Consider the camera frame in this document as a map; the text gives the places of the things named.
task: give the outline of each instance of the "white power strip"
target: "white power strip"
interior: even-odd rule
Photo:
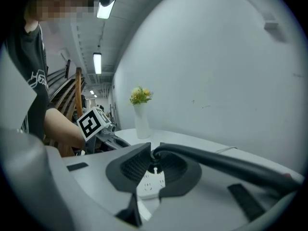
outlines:
[[[141,199],[158,197],[159,191],[166,186],[164,173],[158,174],[157,168],[154,170],[155,174],[147,171],[137,187],[137,196]]]

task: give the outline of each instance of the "fluorescent light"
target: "fluorescent light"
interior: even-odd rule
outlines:
[[[108,19],[112,10],[112,7],[114,6],[115,1],[110,3],[108,6],[103,7],[101,4],[98,6],[98,10],[96,13],[97,18],[101,19]]]
[[[100,75],[102,73],[102,54],[101,53],[93,53],[93,61],[95,73]]]

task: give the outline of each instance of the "black hose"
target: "black hose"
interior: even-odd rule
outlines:
[[[285,177],[272,169],[237,158],[175,144],[163,144],[157,147],[153,152],[153,156],[155,158],[158,157],[159,153],[162,151],[186,156],[200,164],[245,180],[254,185],[271,188],[282,196],[297,191],[300,188],[300,184],[290,177]]]

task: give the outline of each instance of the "vase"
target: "vase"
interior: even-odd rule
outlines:
[[[135,104],[134,109],[137,137],[138,139],[146,139],[151,135],[146,113],[146,103]]]

